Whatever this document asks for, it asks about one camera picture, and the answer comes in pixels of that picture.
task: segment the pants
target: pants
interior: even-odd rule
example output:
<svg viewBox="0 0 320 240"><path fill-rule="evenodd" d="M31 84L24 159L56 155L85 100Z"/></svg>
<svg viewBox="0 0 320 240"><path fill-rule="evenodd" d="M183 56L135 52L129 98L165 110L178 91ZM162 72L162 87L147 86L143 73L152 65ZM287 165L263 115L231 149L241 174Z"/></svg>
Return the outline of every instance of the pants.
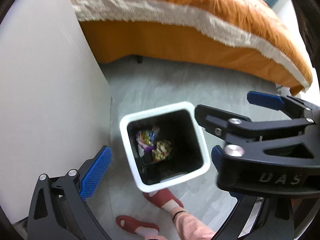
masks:
<svg viewBox="0 0 320 240"><path fill-rule="evenodd" d="M181 240L210 240L214 236L214 231L193 215L185 212L183 208L175 208L174 214L173 223ZM146 236L145 240L167 239L164 236Z"/></svg>

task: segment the person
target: person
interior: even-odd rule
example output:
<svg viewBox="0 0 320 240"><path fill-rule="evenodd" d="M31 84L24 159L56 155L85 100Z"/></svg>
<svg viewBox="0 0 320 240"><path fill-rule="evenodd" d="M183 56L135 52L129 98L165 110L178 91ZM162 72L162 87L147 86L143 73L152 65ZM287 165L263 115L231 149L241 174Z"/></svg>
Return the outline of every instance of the person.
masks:
<svg viewBox="0 0 320 240"><path fill-rule="evenodd" d="M170 217L182 240L209 240L215 232L208 228L199 219L189 214L169 189L161 189L151 193L143 193L143 196L170 214ZM156 224L146 223L136 220L133 217L121 215L116 217L117 225L123 230L138 234L145 240L167 240L164 236L159 236L159 227Z"/></svg>

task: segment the slipper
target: slipper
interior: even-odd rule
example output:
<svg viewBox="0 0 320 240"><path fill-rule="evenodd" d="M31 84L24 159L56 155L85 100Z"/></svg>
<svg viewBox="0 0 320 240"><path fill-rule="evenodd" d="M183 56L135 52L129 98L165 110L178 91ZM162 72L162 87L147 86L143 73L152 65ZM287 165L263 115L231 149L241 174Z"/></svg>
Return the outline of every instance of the slipper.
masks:
<svg viewBox="0 0 320 240"><path fill-rule="evenodd" d="M121 220L124 220L124 226L121 226ZM160 231L159 227L156 224L140 222L140 221L136 220L133 217L124 216L124 215L117 216L116 217L116 223L123 230L125 230L125 231L127 231L129 233L132 233L132 234L137 234L135 232L135 230L138 227L154 228L154 229L158 230L158 232Z"/></svg>
<svg viewBox="0 0 320 240"><path fill-rule="evenodd" d="M169 189L164 188L159 190L155 195L149 197L148 193L143 193L143 196L150 201L152 204L156 205L158 208L161 208L164 204L166 204L170 200L174 200L178 203L180 207L183 208L183 204L180 200L178 200Z"/></svg>

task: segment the trash can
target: trash can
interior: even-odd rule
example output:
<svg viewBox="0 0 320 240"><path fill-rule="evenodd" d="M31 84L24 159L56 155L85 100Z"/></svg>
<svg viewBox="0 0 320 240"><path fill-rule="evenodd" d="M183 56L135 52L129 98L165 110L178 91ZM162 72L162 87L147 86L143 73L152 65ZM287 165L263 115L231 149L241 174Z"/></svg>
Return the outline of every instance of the trash can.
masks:
<svg viewBox="0 0 320 240"><path fill-rule="evenodd" d="M152 192L204 174L210 157L202 128L194 118L195 107L189 102L154 108L126 115L120 121L120 132L130 169L138 188ZM172 142L172 156L154 162L141 156L137 133L159 128L158 140Z"/></svg>

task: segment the floor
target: floor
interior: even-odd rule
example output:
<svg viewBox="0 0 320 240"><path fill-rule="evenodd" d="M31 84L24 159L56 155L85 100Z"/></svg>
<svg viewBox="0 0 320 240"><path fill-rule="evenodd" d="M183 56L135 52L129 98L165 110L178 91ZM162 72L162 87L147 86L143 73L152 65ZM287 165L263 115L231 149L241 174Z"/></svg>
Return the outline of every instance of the floor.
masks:
<svg viewBox="0 0 320 240"><path fill-rule="evenodd" d="M252 106L246 100L250 90L276 94L275 84L233 70L192 63L143 58L138 64L133 56L100 65L111 86L111 149L113 162L88 205L105 231L114 240L142 239L115 224L118 215L156 223L160 235L170 240L179 237L164 211L145 200L135 185L122 145L119 121L130 113L189 101L249 116L253 121L287 119L277 111ZM205 132L209 150L223 141ZM236 204L236 199L215 185L217 171L209 171L170 190L186 210L209 228L217 231Z"/></svg>

